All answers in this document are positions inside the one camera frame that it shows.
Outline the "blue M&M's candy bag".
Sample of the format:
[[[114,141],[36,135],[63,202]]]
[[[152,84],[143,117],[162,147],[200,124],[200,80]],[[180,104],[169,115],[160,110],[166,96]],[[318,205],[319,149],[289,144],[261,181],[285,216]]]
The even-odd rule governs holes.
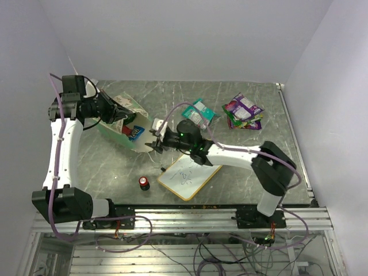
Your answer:
[[[143,127],[135,125],[130,132],[128,139],[130,141],[136,141],[143,134],[144,131],[145,129]]]

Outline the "teal snack packet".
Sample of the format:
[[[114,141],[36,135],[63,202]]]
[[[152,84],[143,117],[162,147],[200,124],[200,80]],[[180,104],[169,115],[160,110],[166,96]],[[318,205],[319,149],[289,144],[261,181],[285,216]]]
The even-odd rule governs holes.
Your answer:
[[[182,116],[190,119],[201,130],[206,130],[217,114],[203,103],[202,98],[199,98],[182,112]]]

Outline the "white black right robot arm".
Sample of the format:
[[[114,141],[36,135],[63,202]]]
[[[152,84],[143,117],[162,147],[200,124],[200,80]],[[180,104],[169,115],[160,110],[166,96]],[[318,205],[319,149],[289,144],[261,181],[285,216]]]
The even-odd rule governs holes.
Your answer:
[[[168,148],[182,151],[201,166],[231,166],[252,170],[263,187],[263,194],[253,214],[254,223],[267,227],[283,200],[290,181],[297,174],[296,164],[273,142],[245,147],[208,140],[189,119],[182,120],[172,131],[160,119],[155,119],[150,130],[155,140],[145,143],[158,153]]]

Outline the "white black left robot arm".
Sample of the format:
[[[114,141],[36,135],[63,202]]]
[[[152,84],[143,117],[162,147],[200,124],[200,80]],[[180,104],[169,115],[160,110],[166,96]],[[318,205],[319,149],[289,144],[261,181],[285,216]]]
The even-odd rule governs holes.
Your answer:
[[[48,172],[43,188],[32,193],[32,204],[50,224],[97,218],[102,227],[111,228],[117,222],[112,200],[95,200],[78,188],[79,142],[86,119],[130,123],[136,113],[95,86],[94,94],[88,95],[90,79],[85,76],[65,75],[61,82],[63,91],[48,109],[52,130]]]

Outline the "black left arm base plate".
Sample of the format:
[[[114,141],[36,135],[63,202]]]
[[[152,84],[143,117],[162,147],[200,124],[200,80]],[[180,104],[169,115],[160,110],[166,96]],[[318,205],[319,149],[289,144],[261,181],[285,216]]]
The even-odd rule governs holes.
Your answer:
[[[84,230],[133,229],[135,226],[135,210],[132,207],[117,207],[112,219],[83,222]]]

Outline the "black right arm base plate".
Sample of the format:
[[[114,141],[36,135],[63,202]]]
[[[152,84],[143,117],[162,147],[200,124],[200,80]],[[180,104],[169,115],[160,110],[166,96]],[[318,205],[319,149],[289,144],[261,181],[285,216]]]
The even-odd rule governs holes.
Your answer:
[[[272,225],[276,229],[286,228],[285,215],[281,210],[276,210],[272,216],[267,217],[259,213],[255,208],[241,208],[236,210],[235,215],[231,219],[236,221],[239,229],[271,229]]]

